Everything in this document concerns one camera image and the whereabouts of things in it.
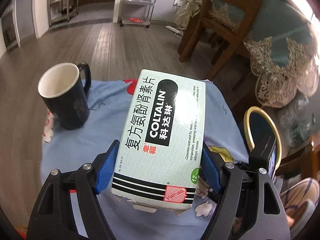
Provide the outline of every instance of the green circle label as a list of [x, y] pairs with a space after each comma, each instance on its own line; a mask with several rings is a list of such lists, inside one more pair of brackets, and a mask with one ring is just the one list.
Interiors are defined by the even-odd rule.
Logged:
[[195, 169], [191, 172], [191, 182], [192, 182], [193, 184], [197, 184], [198, 175], [199, 175], [199, 168], [195, 168]]

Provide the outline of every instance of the coltalin box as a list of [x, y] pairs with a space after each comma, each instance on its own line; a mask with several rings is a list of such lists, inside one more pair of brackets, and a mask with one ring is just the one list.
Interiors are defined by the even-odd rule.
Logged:
[[122, 133], [111, 192], [132, 200], [140, 210], [191, 208], [204, 116], [204, 82], [142, 70]]

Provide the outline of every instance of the blue gripper pad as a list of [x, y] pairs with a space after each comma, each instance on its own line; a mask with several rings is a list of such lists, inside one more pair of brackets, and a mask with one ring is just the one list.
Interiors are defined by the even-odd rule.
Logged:
[[116, 159], [118, 155], [120, 142], [117, 141], [114, 146], [107, 151], [108, 156], [105, 158], [100, 170], [97, 172], [97, 183], [95, 187], [96, 194], [99, 195], [102, 190], [108, 187], [115, 170]]
[[205, 143], [203, 143], [202, 147], [200, 165], [210, 188], [213, 188], [217, 193], [221, 193], [222, 186], [220, 183], [220, 174], [210, 158], [210, 150]]

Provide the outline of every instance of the person's leg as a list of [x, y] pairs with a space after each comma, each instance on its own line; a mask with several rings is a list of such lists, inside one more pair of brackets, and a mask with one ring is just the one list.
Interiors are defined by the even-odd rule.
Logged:
[[280, 198], [285, 213], [290, 216], [307, 199], [310, 199], [317, 206], [319, 190], [319, 183], [313, 178], [307, 178], [281, 193]]

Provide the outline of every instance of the green tablecloth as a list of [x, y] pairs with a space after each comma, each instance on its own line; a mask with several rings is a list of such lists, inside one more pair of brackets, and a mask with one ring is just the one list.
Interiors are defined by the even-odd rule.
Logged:
[[[199, 13], [202, 0], [185, 0], [176, 23], [186, 28]], [[245, 12], [212, 0], [210, 15], [236, 32]], [[250, 53], [251, 70], [258, 76], [257, 100], [266, 106], [283, 107], [297, 90], [307, 97], [318, 87], [317, 42], [311, 23], [283, 0], [263, 0], [251, 31], [243, 41]]]

